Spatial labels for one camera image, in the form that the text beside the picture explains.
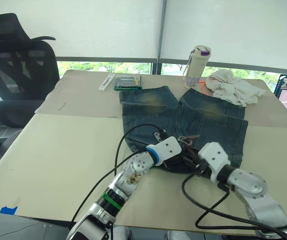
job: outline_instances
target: floor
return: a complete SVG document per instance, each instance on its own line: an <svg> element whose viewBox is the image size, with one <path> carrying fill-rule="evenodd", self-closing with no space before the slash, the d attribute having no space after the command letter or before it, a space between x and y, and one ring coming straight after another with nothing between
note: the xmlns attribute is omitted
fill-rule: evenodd
<svg viewBox="0 0 287 240"><path fill-rule="evenodd" d="M167 231L129 227L133 240L164 240ZM0 214L0 240L64 240L68 229L62 226L37 221L35 219ZM124 237L114 234L114 240L124 240ZM188 232L191 240L223 240L221 235ZM175 240L186 240L187 238L176 238Z"/></svg>

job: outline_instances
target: chair armrest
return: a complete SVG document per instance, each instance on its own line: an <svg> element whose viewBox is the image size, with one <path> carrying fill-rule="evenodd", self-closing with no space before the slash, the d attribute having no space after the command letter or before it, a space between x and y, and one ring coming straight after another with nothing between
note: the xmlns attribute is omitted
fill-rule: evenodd
<svg viewBox="0 0 287 240"><path fill-rule="evenodd" d="M38 36L31 40L56 40L53 36Z"/></svg>

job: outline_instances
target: white towel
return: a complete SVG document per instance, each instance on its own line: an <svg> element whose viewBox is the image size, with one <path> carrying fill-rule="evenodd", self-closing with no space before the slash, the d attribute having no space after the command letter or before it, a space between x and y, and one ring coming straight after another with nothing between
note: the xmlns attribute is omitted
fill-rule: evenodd
<svg viewBox="0 0 287 240"><path fill-rule="evenodd" d="M213 97L243 107L247 104L257 104L258 97L266 91L235 77L232 71L226 69L212 73L207 77L205 84L213 91Z"/></svg>

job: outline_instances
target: beige table surface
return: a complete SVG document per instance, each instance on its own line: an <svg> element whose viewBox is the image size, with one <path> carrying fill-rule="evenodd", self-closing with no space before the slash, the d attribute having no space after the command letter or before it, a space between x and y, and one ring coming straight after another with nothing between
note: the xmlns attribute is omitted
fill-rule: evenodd
<svg viewBox="0 0 287 240"><path fill-rule="evenodd" d="M19 216L71 220L92 186L113 168L122 134L122 120L118 118L35 114L0 160L0 209L18 206L16 215ZM243 152L241 168L264 177L269 193L287 212L287 128L249 126ZM129 153L124 144L120 159ZM116 224L201 232L194 223L203 211L181 192L185 177L151 169L122 208ZM110 175L98 186L81 213L112 179ZM208 179L197 177L187 184L187 191L207 206L223 195ZM234 193L217 209L246 217L245 207ZM236 222L210 214L203 224L235 225Z"/></svg>
<svg viewBox="0 0 287 240"><path fill-rule="evenodd" d="M98 87L108 76L107 72L68 70L48 94L44 103L36 110L39 114L57 114L87 117L121 118L122 107L119 92L114 91L113 82L106 91ZM182 76L141 74L144 89L169 86L177 99L187 91ZM249 126L287 128L287 110L273 95L263 80L248 79L249 83L267 90L258 99L258 104L250 104L245 109L245 119ZM200 92L201 84L195 89Z"/></svg>

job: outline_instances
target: denim shorts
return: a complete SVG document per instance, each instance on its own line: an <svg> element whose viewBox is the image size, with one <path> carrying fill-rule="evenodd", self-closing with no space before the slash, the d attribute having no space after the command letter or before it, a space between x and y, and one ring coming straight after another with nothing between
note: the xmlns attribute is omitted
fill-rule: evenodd
<svg viewBox="0 0 287 240"><path fill-rule="evenodd" d="M167 86L120 92L123 131L140 124L154 124L168 136L199 135L192 146L200 150L206 143L218 142L229 156L231 165L242 162L248 121L245 108L189 89L178 100ZM134 152L156 144L151 126L131 131L125 138Z"/></svg>

